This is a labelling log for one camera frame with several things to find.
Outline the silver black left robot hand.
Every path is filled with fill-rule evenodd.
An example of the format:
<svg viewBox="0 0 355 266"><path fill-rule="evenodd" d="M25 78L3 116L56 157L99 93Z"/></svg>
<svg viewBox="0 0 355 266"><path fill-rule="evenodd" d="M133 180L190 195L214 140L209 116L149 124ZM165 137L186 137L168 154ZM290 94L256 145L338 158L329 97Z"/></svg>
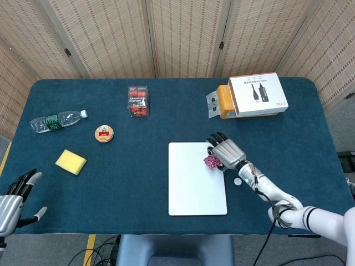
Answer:
<svg viewBox="0 0 355 266"><path fill-rule="evenodd" d="M33 216L21 218L23 205L41 177L41 172L32 169L11 183L1 194L1 238L10 236L17 228L38 222L46 213L48 208L44 206Z"/></svg>

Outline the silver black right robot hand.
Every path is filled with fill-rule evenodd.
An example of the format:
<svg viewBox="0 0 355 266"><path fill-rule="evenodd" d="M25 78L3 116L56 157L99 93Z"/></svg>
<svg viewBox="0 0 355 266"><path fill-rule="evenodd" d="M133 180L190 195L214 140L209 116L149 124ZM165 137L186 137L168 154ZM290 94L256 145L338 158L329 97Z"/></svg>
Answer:
<svg viewBox="0 0 355 266"><path fill-rule="evenodd" d="M243 161L246 161L246 154L222 132L211 134L206 138L211 147L207 148L209 155L215 155L221 163L217 166L222 172L236 170Z"/></svg>

